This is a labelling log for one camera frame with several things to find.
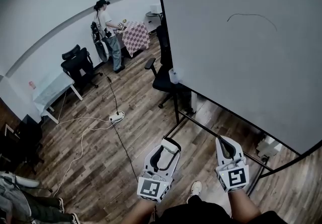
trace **white sneaker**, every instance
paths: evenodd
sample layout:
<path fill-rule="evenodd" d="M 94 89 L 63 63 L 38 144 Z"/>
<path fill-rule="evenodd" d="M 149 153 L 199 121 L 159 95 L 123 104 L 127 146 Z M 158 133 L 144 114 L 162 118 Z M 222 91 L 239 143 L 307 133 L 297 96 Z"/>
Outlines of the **white sneaker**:
<path fill-rule="evenodd" d="M 72 213 L 71 215 L 72 215 L 71 224 L 81 224 L 76 213 Z"/>
<path fill-rule="evenodd" d="M 59 211 L 60 211 L 61 213 L 65 213 L 65 209 L 64 209 L 64 201 L 63 201 L 63 199 L 62 199 L 62 198 L 59 198 L 58 200 L 59 200 Z"/>
<path fill-rule="evenodd" d="M 191 196 L 199 195 L 201 193 L 201 190 L 202 190 L 202 184 L 200 181 L 196 181 L 195 183 L 193 183 L 191 187 L 191 194 L 187 199 L 187 203 Z"/>

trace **jeans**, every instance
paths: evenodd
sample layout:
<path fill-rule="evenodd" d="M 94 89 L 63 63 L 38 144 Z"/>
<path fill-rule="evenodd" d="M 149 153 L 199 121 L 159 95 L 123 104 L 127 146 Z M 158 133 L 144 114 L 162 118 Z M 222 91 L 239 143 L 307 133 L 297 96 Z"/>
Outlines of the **jeans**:
<path fill-rule="evenodd" d="M 109 50 L 109 53 L 113 57 L 113 70 L 117 71 L 121 67 L 122 61 L 120 43 L 116 35 L 110 38 L 105 37 L 102 40 L 105 42 L 107 49 Z"/>
<path fill-rule="evenodd" d="M 35 197 L 26 192 L 24 195 L 31 210 L 31 218 L 48 223 L 72 221 L 71 214 L 61 213 L 58 210 L 59 200 L 57 198 Z"/>

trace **white cable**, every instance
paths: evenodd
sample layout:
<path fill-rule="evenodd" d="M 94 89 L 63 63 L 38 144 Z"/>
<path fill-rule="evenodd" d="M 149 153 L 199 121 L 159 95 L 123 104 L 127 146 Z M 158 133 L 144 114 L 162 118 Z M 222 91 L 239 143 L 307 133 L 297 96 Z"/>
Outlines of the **white cable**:
<path fill-rule="evenodd" d="M 62 104 L 61 104 L 61 108 L 60 108 L 60 112 L 59 112 L 59 116 L 58 116 L 58 120 L 57 120 L 58 122 L 59 122 L 60 114 L 61 114 L 61 111 L 62 111 L 62 106 L 64 106 L 64 102 L 65 102 L 66 94 L 67 94 L 67 90 L 66 90 L 66 92 L 65 92 L 65 96 L 64 96 L 64 99 L 63 99 Z"/>
<path fill-rule="evenodd" d="M 122 117 L 121 119 L 117 120 L 117 121 L 113 121 L 113 123 L 120 122 L 120 121 L 125 117 L 125 113 L 124 113 L 124 111 L 119 110 L 118 112 L 122 112 L 122 113 L 123 113 L 123 117 Z M 94 118 L 94 117 L 79 117 L 79 118 L 71 119 L 71 120 L 68 120 L 68 121 L 65 121 L 65 122 L 61 122 L 61 123 L 59 123 L 59 125 L 61 125 L 61 124 L 63 124 L 63 123 L 71 122 L 71 121 L 74 121 L 74 120 L 79 120 L 79 119 L 82 119 L 82 118 L 85 118 L 85 119 L 89 119 L 89 118 L 90 118 L 90 119 L 100 120 L 100 121 L 102 121 L 102 122 L 112 123 L 111 121 L 106 121 L 106 120 L 102 120 L 102 119 Z M 65 180 L 65 177 L 66 177 L 66 175 L 67 175 L 67 172 L 70 170 L 71 164 L 72 164 L 73 162 L 75 162 L 75 161 L 78 161 L 78 160 L 79 160 L 81 157 L 83 157 L 83 155 L 84 155 L 84 149 L 83 149 L 83 137 L 84 137 L 85 132 L 86 132 L 86 131 L 89 131 L 89 130 L 91 130 L 91 131 L 107 130 L 107 129 L 111 128 L 112 126 L 113 126 L 113 125 L 110 125 L 108 128 L 97 128 L 97 129 L 90 129 L 90 128 L 86 128 L 86 129 L 84 130 L 84 132 L 83 132 L 83 134 L 82 134 L 82 138 L 81 138 L 81 140 L 80 140 L 80 141 L 81 141 L 81 142 L 80 142 L 80 144 L 81 144 L 81 147 L 82 147 L 82 154 L 81 154 L 81 156 L 80 156 L 80 157 L 78 157 L 77 159 L 74 159 L 74 160 L 72 160 L 72 161 L 70 162 L 69 167 L 68 167 L 67 171 L 65 172 L 65 174 L 64 174 L 64 176 L 63 176 L 63 178 L 62 178 L 62 180 L 61 180 L 61 183 L 60 183 L 60 185 L 58 186 L 58 189 L 57 189 L 57 191 L 54 193 L 53 197 L 55 197 L 55 195 L 58 193 L 58 191 L 59 191 L 60 187 L 62 186 L 62 184 L 63 184 L 63 182 L 64 182 L 64 180 Z"/>

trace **backpack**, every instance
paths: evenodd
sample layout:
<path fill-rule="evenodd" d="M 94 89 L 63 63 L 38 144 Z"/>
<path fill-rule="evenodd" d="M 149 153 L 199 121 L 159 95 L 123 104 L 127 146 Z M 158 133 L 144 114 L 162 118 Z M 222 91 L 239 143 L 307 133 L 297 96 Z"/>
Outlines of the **backpack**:
<path fill-rule="evenodd" d="M 95 21 L 93 21 L 91 24 L 91 30 L 92 30 L 93 42 L 96 43 L 96 42 L 100 41 L 100 35 L 101 35 L 100 29 Z"/>

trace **checkered tablecloth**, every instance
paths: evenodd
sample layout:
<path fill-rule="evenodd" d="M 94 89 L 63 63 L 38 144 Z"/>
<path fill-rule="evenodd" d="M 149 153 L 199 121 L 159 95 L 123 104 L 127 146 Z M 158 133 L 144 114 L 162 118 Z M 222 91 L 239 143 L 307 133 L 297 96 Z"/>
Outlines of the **checkered tablecloth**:
<path fill-rule="evenodd" d="M 117 33 L 122 34 L 122 40 L 131 57 L 139 49 L 149 48 L 150 37 L 144 22 L 126 22 L 124 26 L 127 28 Z"/>

